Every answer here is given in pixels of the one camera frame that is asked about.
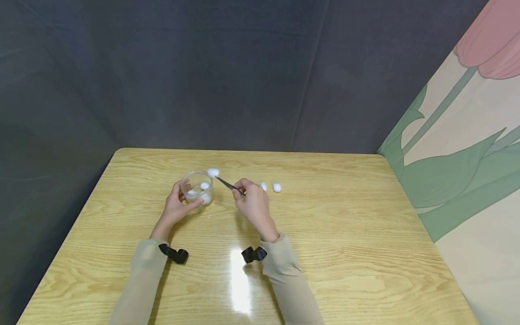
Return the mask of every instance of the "beige sleeve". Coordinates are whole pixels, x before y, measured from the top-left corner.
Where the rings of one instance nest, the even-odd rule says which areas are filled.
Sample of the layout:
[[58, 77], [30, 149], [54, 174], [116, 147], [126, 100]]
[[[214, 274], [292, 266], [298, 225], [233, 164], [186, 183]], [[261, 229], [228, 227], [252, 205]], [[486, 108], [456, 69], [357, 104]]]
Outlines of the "beige sleeve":
[[109, 325], [147, 325], [167, 256], [159, 249], [167, 242], [142, 240], [130, 262], [130, 278], [110, 317]]
[[264, 274], [269, 278], [286, 325], [322, 325], [318, 304], [300, 271], [289, 238], [280, 234], [274, 242], [262, 241], [267, 252]]

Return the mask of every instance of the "clear plastic cup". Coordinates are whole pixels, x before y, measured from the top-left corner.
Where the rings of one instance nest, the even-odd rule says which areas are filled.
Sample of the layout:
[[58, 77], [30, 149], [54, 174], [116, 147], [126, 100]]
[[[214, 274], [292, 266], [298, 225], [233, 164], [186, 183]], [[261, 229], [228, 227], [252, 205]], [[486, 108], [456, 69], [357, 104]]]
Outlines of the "clear plastic cup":
[[204, 203], [202, 205], [210, 205], [215, 198], [213, 178], [205, 171], [193, 171], [186, 174], [181, 182], [180, 190], [188, 202], [203, 198]]

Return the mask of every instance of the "person's left hand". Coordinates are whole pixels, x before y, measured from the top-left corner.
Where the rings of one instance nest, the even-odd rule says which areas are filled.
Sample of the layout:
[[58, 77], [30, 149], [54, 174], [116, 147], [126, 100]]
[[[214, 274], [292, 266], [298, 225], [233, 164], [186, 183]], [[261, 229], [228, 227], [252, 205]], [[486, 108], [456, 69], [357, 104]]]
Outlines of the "person's left hand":
[[183, 204], [182, 201], [186, 198], [180, 191], [181, 184], [182, 180], [173, 184], [172, 191], [166, 198], [163, 213], [161, 214], [159, 221], [157, 221], [150, 238], [167, 241], [168, 234], [172, 230], [173, 226], [182, 220], [188, 212], [204, 203], [204, 199], [200, 198], [194, 202]]

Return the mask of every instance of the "wrist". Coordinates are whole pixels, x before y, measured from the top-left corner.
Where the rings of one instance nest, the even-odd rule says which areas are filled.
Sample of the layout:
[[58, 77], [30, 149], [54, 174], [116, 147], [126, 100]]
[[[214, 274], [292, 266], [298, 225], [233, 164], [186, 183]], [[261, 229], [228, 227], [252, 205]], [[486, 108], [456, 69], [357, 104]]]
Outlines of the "wrist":
[[150, 234], [150, 238], [168, 241], [168, 236], [174, 225], [171, 225], [164, 220], [159, 219]]
[[255, 225], [255, 229], [263, 241], [275, 242], [280, 237], [275, 221], [271, 217], [268, 217], [258, 223], [258, 225]]

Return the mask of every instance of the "tweezers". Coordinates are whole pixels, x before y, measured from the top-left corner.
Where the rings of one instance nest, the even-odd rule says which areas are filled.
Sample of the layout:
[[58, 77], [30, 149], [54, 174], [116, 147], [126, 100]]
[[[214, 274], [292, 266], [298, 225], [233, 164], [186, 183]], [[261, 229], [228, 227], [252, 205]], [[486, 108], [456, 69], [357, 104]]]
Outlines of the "tweezers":
[[231, 185], [230, 183], [226, 182], [225, 180], [223, 180], [222, 178], [218, 177], [218, 176], [215, 176], [216, 179], [220, 180], [222, 182], [222, 184], [226, 185], [227, 188], [229, 188], [230, 190], [237, 190], [240, 194], [242, 194], [243, 196], [245, 196], [245, 193], [243, 193], [241, 190], [239, 190], [238, 188], [236, 188], [235, 186]]

